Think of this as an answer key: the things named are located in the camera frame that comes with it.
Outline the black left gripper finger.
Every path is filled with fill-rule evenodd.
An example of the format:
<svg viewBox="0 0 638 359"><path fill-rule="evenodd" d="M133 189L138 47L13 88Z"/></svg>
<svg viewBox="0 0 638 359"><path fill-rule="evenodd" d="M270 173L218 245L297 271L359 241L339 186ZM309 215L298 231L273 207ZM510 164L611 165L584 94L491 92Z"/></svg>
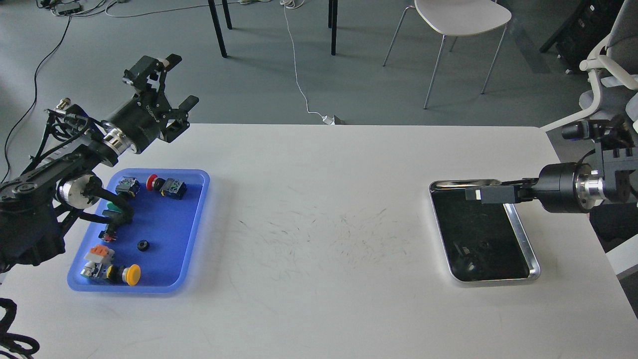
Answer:
<svg viewBox="0 0 638 359"><path fill-rule="evenodd" d="M130 70L126 69L123 83L135 89L135 95L123 105L136 104L142 95L157 95L153 102L165 102L169 105L164 93L166 74L182 61L177 54L170 54L166 58L155 59L148 55L142 56Z"/></svg>
<svg viewBox="0 0 638 359"><path fill-rule="evenodd" d="M159 133L159 139L172 143L182 133L189 128L188 114L194 106L198 104L200 98L197 96L188 96L178 108L169 109L162 114L164 120L171 120L171 124L162 127Z"/></svg>

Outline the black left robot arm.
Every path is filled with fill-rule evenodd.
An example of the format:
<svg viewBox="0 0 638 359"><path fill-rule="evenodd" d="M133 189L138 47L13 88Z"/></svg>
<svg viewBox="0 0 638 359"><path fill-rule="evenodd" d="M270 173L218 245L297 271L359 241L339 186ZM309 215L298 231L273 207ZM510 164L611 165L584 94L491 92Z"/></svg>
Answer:
<svg viewBox="0 0 638 359"><path fill-rule="evenodd" d="M124 152L140 154L157 139L171 143L189 128L189 111L199 99L190 95L173 108L164 93L167 74L181 60L177 54L144 55L125 70L123 83L135 94L105 120L77 107L48 110L48 125L62 124L71 134L38 152L19 177L1 184L2 273L64 254L64 237L79 218L112 226L132 220L132 207L105 190L93 170L115 166Z"/></svg>

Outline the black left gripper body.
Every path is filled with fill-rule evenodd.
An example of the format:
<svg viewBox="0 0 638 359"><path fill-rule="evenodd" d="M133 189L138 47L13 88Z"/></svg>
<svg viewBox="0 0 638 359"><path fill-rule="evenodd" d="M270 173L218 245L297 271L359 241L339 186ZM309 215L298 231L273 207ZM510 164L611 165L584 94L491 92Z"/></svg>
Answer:
<svg viewBox="0 0 638 359"><path fill-rule="evenodd" d="M109 129L119 129L132 142L132 151L142 153L155 140L162 138L168 112L165 96L134 96L102 122Z"/></svg>

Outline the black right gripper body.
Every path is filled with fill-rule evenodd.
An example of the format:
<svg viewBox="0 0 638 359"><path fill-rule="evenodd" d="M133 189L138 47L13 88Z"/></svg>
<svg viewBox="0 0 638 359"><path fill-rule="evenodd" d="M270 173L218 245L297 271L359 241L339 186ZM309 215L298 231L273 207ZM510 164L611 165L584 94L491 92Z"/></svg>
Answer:
<svg viewBox="0 0 638 359"><path fill-rule="evenodd" d="M536 199L549 213L588 213L592 201L581 198L577 182L591 168L580 163L545 166L536 182Z"/></svg>

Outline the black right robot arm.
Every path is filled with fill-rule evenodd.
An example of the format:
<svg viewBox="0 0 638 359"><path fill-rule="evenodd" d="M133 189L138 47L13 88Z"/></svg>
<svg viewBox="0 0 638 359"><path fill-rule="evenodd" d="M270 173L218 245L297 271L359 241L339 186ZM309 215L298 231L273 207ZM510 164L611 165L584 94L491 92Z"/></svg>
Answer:
<svg viewBox="0 0 638 359"><path fill-rule="evenodd" d="M583 160L545 166L536 178L479 186L465 191L467 200L483 204L539 200L549 213L588 213L599 204L629 202L635 190L637 147L627 120L580 120L561 129L567 140L592 140L592 163Z"/></svg>

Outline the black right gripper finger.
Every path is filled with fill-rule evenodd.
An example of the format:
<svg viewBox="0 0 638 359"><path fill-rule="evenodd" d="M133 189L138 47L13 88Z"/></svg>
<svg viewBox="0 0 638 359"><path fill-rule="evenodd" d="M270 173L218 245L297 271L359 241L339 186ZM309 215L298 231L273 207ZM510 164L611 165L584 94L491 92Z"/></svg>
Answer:
<svg viewBox="0 0 638 359"><path fill-rule="evenodd" d="M533 187L538 181L505 181L500 184L468 187L466 200L478 200L483 204L506 204L532 201L536 198Z"/></svg>

